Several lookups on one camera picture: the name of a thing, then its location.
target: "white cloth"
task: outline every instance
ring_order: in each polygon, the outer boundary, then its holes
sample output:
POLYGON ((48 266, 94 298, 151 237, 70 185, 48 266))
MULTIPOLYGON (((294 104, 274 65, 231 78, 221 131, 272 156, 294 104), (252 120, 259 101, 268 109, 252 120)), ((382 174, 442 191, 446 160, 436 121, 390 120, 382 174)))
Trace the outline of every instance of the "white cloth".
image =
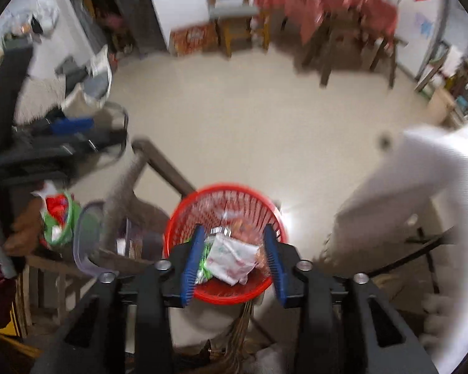
POLYGON ((104 46, 101 51, 90 59, 89 73, 97 76, 102 72, 108 74, 108 89, 101 99, 94 99, 83 91, 83 84, 78 83, 74 90, 68 95, 61 104, 61 109, 67 118, 92 117, 98 113, 106 103, 111 92, 111 82, 113 73, 108 59, 108 47, 104 46))
POLYGON ((458 221, 450 237, 455 284, 443 294, 453 299, 452 309, 432 358, 440 374, 449 374, 468 352, 468 124, 457 132, 406 131, 400 146, 338 212, 326 257, 380 245, 443 189, 458 221))

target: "tablecloth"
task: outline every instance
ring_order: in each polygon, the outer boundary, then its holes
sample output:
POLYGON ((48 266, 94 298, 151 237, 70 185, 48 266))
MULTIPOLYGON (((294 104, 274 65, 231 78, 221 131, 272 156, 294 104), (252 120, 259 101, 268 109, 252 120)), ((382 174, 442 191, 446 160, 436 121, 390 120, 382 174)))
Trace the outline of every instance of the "tablecloth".
POLYGON ((393 36, 397 27, 397 7, 385 0, 255 0, 262 9, 283 8, 299 25, 302 43, 307 43, 321 25, 325 13, 355 8, 363 23, 380 34, 393 36))

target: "floor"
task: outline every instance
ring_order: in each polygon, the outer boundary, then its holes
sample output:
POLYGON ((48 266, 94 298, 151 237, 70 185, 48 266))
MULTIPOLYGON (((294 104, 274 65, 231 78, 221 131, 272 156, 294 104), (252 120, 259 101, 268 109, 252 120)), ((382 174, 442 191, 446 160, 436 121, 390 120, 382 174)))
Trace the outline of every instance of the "floor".
MULTIPOLYGON (((130 114, 130 136, 148 136, 195 186, 229 181, 282 203, 291 244, 316 258, 333 214, 381 161, 379 138, 423 121, 426 101, 401 71, 393 90, 384 74, 336 71, 326 89, 316 71, 302 72, 275 41, 184 58, 150 56, 122 65, 111 100, 130 114)), ((130 160, 94 172, 73 188, 78 201, 104 198, 130 160)), ((137 196, 171 213, 179 198, 147 170, 137 196)), ((224 329, 237 307, 192 302, 171 311, 176 345, 198 343, 224 329)), ((296 311, 282 311, 272 290, 255 315, 279 341, 296 336, 296 311)))

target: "screw head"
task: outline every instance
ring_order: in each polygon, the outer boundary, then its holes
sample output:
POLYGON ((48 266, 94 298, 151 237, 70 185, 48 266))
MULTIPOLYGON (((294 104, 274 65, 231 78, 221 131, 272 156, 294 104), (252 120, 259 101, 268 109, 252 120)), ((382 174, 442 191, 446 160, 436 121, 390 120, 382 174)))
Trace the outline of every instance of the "screw head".
POLYGON ((104 284, 109 284, 109 283, 112 283, 115 278, 116 278, 116 274, 107 272, 107 273, 102 273, 99 276, 99 281, 104 284))
POLYGON ((296 268, 300 271, 310 271, 312 270, 313 264, 311 261, 308 260, 300 260, 296 264, 296 268))
POLYGON ((369 277, 367 276, 367 274, 357 273, 356 275, 354 275, 354 281, 357 284, 365 284, 369 281, 369 277))
POLYGON ((167 271, 172 266, 170 260, 160 260, 154 263, 154 267, 159 271, 167 271))

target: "table leg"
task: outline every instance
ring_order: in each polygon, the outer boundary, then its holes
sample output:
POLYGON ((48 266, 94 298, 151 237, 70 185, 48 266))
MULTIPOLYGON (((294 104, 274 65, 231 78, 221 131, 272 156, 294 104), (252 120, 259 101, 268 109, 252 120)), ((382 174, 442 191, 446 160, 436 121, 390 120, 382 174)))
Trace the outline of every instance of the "table leg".
POLYGON ((286 28, 286 23, 288 22, 288 17, 284 17, 281 24, 281 31, 284 31, 286 28))
POLYGON ((329 37, 329 44, 327 47, 327 51, 324 57, 324 66, 322 68, 322 75, 321 75, 321 87, 326 87, 329 81, 329 76, 331 75, 333 57, 335 55, 335 47, 336 47, 336 36, 331 33, 329 37))
POLYGON ((380 47, 378 48, 376 54, 374 55, 374 59, 373 59, 373 62, 371 63, 371 67, 369 68, 369 70, 371 72, 374 72, 375 69, 376 69, 376 66, 378 66, 378 63, 379 63, 381 57, 385 53, 385 48, 387 46, 387 43, 388 43, 388 38, 384 37, 383 40, 381 41, 380 47))
POLYGON ((329 29, 329 21, 325 20, 321 24, 321 26, 314 32, 312 38, 308 43, 307 54, 305 55, 305 58, 301 63, 303 67, 308 66, 310 62, 312 62, 312 59, 314 57, 319 56, 322 46, 326 43, 326 40, 328 39, 329 29))
POLYGON ((393 42, 392 56, 390 57, 390 79, 389 87, 392 89, 395 84, 395 72, 397 71, 397 42, 393 42))

